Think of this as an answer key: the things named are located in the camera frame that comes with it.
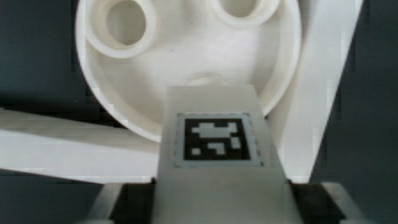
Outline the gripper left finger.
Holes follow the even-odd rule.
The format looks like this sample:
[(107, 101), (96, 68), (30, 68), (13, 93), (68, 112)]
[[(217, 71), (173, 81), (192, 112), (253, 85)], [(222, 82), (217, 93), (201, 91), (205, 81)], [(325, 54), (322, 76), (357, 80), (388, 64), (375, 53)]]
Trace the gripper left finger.
[(73, 224), (151, 224), (153, 183), (103, 185), (82, 220)]

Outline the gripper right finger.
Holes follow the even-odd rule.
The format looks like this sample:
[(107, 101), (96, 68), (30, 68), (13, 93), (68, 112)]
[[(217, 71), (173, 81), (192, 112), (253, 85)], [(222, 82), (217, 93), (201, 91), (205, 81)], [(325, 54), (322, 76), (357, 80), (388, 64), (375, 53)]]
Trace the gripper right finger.
[(343, 185), (290, 183), (304, 224), (379, 224), (364, 215)]

